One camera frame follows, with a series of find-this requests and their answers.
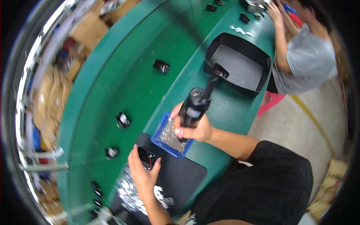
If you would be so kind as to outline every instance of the blue bin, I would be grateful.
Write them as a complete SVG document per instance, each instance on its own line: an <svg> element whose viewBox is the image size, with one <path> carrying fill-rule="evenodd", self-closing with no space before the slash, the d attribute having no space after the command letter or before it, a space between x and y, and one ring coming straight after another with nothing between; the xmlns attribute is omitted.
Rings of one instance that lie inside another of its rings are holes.
<svg viewBox="0 0 360 225"><path fill-rule="evenodd" d="M155 145L157 145L158 147L162 148L163 150L167 151L171 155L175 156L176 158L184 158L186 153L189 150L190 145L194 142L194 139L189 139L189 142L185 146L185 150L183 153L173 149L172 147L168 146L164 142L160 141L159 136L160 136L162 130L164 129L164 127L166 126L167 122L169 121L169 117L170 117L170 113L165 112L164 115L162 116L161 121L160 121L159 125L157 126L153 136L151 136L151 142L154 143Z"/></svg>

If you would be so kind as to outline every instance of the gray t-shirt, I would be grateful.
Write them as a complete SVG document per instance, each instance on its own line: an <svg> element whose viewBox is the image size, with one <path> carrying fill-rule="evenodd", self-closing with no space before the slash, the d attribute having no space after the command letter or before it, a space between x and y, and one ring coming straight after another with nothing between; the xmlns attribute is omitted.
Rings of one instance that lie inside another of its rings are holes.
<svg viewBox="0 0 360 225"><path fill-rule="evenodd" d="M304 24L288 42L286 53L291 73L273 65L273 76L279 94L300 94L320 86L337 75L336 59L330 41L310 33Z"/></svg>

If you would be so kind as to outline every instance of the yellow floor line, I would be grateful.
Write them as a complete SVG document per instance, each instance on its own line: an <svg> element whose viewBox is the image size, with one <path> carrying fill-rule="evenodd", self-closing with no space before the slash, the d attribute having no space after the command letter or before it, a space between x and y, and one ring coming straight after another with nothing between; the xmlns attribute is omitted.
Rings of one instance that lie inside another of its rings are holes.
<svg viewBox="0 0 360 225"><path fill-rule="evenodd" d="M327 144L327 146L329 147L330 153L332 155L333 158L335 158L335 151L333 146L331 145L324 129L321 127L321 125L319 124L318 120L315 118L315 116L312 114L312 112L306 107L306 105L296 96L296 95L289 95L299 106L300 108L302 108L302 110L304 110L304 112L309 116L309 118L313 121L313 123L315 124L315 126L318 128L318 130L320 131L320 133L322 134L322 136L325 139L325 142Z"/></svg>

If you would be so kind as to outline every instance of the black box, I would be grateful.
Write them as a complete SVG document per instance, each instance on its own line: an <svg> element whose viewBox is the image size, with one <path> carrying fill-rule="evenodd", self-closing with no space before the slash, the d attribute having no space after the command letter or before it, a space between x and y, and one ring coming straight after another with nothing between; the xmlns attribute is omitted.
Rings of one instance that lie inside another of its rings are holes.
<svg viewBox="0 0 360 225"><path fill-rule="evenodd" d="M228 76L219 77L250 99L261 92L271 69L269 55L247 40L229 33L221 33L212 41L205 59L212 67L220 65ZM210 66L204 62L203 70L213 74Z"/></svg>

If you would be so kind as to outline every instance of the electric screwdriver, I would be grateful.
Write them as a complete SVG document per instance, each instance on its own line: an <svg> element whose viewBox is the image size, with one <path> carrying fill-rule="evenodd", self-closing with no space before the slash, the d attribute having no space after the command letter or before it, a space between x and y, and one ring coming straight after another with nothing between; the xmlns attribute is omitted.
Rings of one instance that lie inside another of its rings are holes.
<svg viewBox="0 0 360 225"><path fill-rule="evenodd" d="M194 88L190 91L178 114L181 117L182 127L195 128L198 126L199 121L209 109L210 96L218 78L217 75L212 75L207 82L205 90ZM187 139L179 138L179 141L185 142Z"/></svg>

